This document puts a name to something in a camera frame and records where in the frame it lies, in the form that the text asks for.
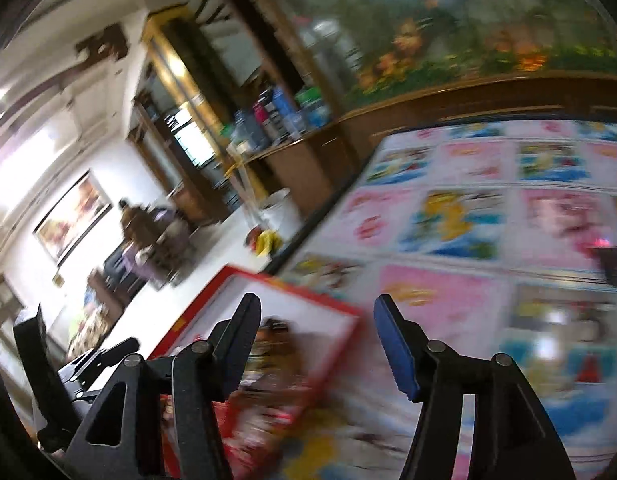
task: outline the metal screw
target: metal screw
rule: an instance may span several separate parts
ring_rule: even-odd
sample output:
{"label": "metal screw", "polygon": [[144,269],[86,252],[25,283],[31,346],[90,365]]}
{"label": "metal screw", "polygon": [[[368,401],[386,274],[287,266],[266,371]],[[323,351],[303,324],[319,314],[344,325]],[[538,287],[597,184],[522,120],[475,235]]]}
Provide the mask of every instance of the metal screw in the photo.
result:
{"label": "metal screw", "polygon": [[439,354],[440,352],[445,351],[446,345],[442,341],[438,341],[437,339],[431,339],[428,344],[428,349],[431,352]]}
{"label": "metal screw", "polygon": [[142,356],[140,354],[127,355],[124,358],[124,366],[127,366],[128,368],[133,368],[134,366],[140,364],[141,361]]}
{"label": "metal screw", "polygon": [[210,352],[210,344],[208,341],[196,341],[191,345],[191,350],[196,354],[205,354]]}
{"label": "metal screw", "polygon": [[507,354],[498,354],[495,356],[495,362],[500,366],[510,366],[513,364],[513,360],[510,355]]}

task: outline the framed picture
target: framed picture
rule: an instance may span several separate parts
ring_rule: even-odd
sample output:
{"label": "framed picture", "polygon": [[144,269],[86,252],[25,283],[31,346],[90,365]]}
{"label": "framed picture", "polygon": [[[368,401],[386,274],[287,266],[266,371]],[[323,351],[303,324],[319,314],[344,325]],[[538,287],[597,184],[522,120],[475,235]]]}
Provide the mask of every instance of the framed picture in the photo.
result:
{"label": "framed picture", "polygon": [[87,171],[46,214],[34,233],[61,265],[111,208],[111,201]]}

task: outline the floral mural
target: floral mural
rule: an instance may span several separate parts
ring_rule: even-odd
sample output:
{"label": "floral mural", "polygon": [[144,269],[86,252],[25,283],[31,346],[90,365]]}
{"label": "floral mural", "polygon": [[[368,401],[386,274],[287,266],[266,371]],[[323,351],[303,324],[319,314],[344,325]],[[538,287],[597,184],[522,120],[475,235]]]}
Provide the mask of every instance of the floral mural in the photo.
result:
{"label": "floral mural", "polygon": [[586,0],[278,0],[349,109],[514,72],[617,75],[617,35]]}

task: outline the white wall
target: white wall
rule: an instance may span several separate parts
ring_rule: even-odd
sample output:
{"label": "white wall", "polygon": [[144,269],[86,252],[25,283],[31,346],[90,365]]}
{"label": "white wall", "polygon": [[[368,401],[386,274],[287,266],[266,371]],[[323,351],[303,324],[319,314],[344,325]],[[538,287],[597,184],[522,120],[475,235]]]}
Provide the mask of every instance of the white wall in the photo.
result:
{"label": "white wall", "polygon": [[[60,197],[86,171],[90,170],[113,204],[109,211],[77,245],[61,265],[60,274],[66,283],[62,289],[53,285],[52,278],[58,267],[33,230]],[[117,202],[128,198],[131,203],[148,204],[165,200],[161,187],[148,170],[136,150],[124,139],[105,140],[65,177],[58,179],[54,189],[27,221],[18,226],[15,239],[4,258],[4,275],[24,306],[42,305],[44,321],[53,335],[63,340],[73,314],[83,304],[86,277],[122,242],[120,211]]]}

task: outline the blue gripper pad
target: blue gripper pad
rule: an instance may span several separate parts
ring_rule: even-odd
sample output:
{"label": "blue gripper pad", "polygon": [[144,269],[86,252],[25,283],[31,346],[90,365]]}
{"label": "blue gripper pad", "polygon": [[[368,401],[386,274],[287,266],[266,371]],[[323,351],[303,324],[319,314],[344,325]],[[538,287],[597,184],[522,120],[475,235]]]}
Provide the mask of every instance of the blue gripper pad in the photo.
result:
{"label": "blue gripper pad", "polygon": [[399,320],[403,322],[402,315],[397,310],[397,306],[389,297],[389,304],[380,296],[375,300],[373,308],[373,318],[375,319],[375,328],[382,341],[384,353],[387,355],[393,377],[399,391],[407,394],[409,400],[415,399],[420,389],[417,380],[415,379],[415,359],[407,345],[404,336],[400,332],[396,320],[394,309],[399,316]]}

